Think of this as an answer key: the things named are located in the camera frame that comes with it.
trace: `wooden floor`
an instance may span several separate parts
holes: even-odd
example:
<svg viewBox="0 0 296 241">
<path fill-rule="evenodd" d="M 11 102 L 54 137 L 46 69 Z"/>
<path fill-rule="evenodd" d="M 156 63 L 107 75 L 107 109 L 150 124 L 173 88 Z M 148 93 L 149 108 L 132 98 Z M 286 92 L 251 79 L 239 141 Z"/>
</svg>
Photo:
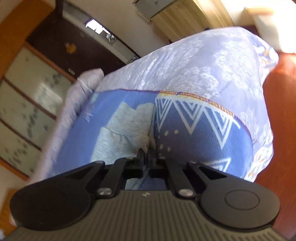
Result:
<svg viewBox="0 0 296 241">
<path fill-rule="evenodd" d="M 290 239 L 296 234 L 296 55 L 279 53 L 279 63 L 263 89 L 274 133 L 274 157 L 256 182 L 280 198 L 274 228 Z"/>
</svg>

